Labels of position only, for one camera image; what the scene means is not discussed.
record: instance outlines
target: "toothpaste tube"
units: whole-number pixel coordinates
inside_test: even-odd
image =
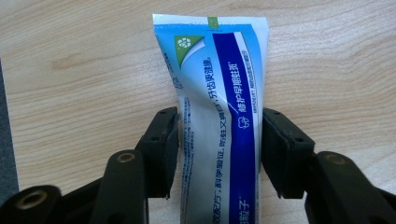
[[[180,223],[260,223],[266,19],[153,21],[180,103]]]

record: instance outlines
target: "logo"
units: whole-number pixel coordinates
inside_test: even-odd
[[[248,128],[248,126],[249,126],[249,120],[248,120],[247,118],[245,118],[245,117],[240,117],[240,118],[238,119],[238,127],[239,127],[239,128],[246,129],[246,128]]]
[[[188,39],[187,37],[183,37],[177,41],[178,45],[181,46],[182,48],[188,48],[191,46],[191,40]]]
[[[204,37],[201,35],[175,35],[174,41],[180,68],[193,53],[205,46]]]

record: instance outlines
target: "wood grain surface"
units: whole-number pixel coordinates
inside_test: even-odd
[[[21,189],[63,193],[101,176],[134,148],[177,96],[152,13],[264,16],[270,26],[264,105],[317,143],[354,160],[396,193],[396,2],[0,2],[0,57]],[[179,222],[171,199],[150,200],[151,223]],[[262,173],[262,223],[306,223],[304,201],[279,200]]]

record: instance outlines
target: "black plastic part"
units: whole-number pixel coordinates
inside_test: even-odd
[[[53,186],[25,189],[8,199],[0,209],[0,223],[52,224],[61,223],[59,204],[61,192]]]
[[[262,165],[278,197],[303,198],[315,142],[278,111],[264,108],[262,122]]]
[[[319,152],[311,171],[305,203],[310,223],[396,223],[396,212],[350,158]]]
[[[143,154],[149,198],[169,198],[177,167],[177,108],[157,113],[136,150]]]
[[[137,150],[117,152],[108,160],[90,223],[148,222],[143,156]]]
[[[396,211],[396,195],[393,195],[387,191],[384,191],[382,189],[377,189],[382,197],[384,197],[385,200],[387,200],[388,204],[392,207],[393,211]]]
[[[102,178],[62,197],[64,224],[86,224],[90,220]]]

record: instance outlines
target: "screw hole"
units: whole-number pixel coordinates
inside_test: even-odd
[[[330,161],[330,162],[332,162],[334,164],[338,164],[338,165],[343,165],[343,164],[347,163],[346,160],[344,160],[344,158],[339,157],[337,155],[333,155],[333,154],[326,155],[325,158],[328,161]]]
[[[47,197],[48,193],[46,191],[38,189],[20,199],[17,202],[17,207],[22,210],[36,207],[37,205],[43,203]]]
[[[134,153],[122,153],[117,157],[119,162],[128,162],[134,160]]]

